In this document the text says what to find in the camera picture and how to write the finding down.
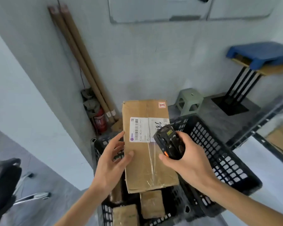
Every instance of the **blue plastic pallet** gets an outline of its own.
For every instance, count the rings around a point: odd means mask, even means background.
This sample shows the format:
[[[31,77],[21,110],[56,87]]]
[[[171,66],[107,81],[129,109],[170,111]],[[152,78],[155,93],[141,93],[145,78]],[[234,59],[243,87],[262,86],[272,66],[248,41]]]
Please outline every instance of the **blue plastic pallet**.
[[[270,65],[283,64],[283,44],[277,42],[260,42],[245,45],[232,46],[228,58],[235,58],[241,55],[252,60],[250,69],[259,70],[265,63]]]

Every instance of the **office chair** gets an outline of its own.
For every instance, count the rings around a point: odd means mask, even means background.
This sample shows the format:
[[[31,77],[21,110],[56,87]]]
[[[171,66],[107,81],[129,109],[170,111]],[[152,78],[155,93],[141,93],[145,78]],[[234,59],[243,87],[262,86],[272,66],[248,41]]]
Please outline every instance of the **office chair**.
[[[32,178],[33,173],[27,173],[21,178],[22,168],[20,167],[21,160],[12,158],[5,161],[0,161],[0,220],[13,205],[36,199],[48,199],[51,193],[37,193],[16,200],[16,193],[23,184],[26,178]]]

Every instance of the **person's left hand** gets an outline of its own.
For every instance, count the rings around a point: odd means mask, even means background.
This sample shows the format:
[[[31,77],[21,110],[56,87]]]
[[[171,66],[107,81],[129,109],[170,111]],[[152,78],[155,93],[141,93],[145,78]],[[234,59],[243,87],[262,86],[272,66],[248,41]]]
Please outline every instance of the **person's left hand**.
[[[97,164],[97,170],[91,186],[96,186],[96,188],[100,189],[104,198],[117,185],[125,167],[131,162],[134,155],[134,152],[131,151],[124,158],[113,161],[114,156],[124,148],[124,142],[119,141],[124,136],[124,133],[122,131],[110,140]]]

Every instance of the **long cardboard tube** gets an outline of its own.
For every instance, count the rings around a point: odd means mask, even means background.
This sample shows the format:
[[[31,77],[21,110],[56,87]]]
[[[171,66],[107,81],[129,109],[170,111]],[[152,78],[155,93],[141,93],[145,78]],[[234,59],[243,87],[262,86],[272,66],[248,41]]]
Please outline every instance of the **long cardboard tube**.
[[[109,110],[104,98],[102,97],[102,94],[101,94],[97,84],[95,83],[95,81],[94,81],[94,79],[93,79],[93,77],[92,77],[92,75],[89,71],[89,68],[86,65],[86,63],[85,63],[85,61],[84,61],[84,59],[83,59],[75,41],[74,41],[70,31],[68,30],[68,28],[67,28],[67,26],[64,22],[64,19],[59,12],[59,9],[55,6],[49,6],[48,10],[49,10],[49,13],[50,13],[53,21],[57,24],[57,26],[59,27],[59,29],[63,33],[73,55],[75,56],[76,60],[78,61],[80,68],[84,72],[84,74],[85,74],[95,96],[97,97],[97,99],[98,99],[99,103],[101,104],[103,110],[107,114],[109,122],[112,123],[112,124],[115,123],[115,120],[114,120],[113,116],[111,116],[110,110]]]
[[[76,44],[77,44],[87,66],[88,66],[88,68],[89,68],[89,70],[92,74],[92,77],[94,78],[99,90],[102,93],[103,98],[105,99],[105,102],[107,103],[108,108],[111,111],[111,114],[114,116],[114,118],[116,120],[118,120],[119,117],[117,116],[117,114],[115,112],[114,105],[111,102],[111,100],[110,100],[110,98],[109,98],[109,96],[106,92],[106,89],[102,84],[102,81],[100,80],[100,77],[99,77],[99,75],[98,75],[98,73],[95,69],[95,66],[94,66],[94,64],[93,64],[93,62],[92,62],[92,60],[89,56],[89,53],[86,49],[86,46],[84,45],[84,42],[83,42],[82,37],[80,35],[80,32],[79,32],[70,12],[68,10],[67,5],[65,5],[65,4],[61,5],[61,14],[62,14],[62,16],[63,16],[63,18],[66,22],[66,25],[68,26],[70,33],[72,34],[74,40],[76,41]]]

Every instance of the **barcode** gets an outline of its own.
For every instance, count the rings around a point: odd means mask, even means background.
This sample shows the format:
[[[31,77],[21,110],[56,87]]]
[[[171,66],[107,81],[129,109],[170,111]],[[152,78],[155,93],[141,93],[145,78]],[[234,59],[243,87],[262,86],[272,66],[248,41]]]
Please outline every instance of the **barcode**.
[[[139,120],[135,119],[135,136],[134,136],[134,140],[138,140],[139,138]]]

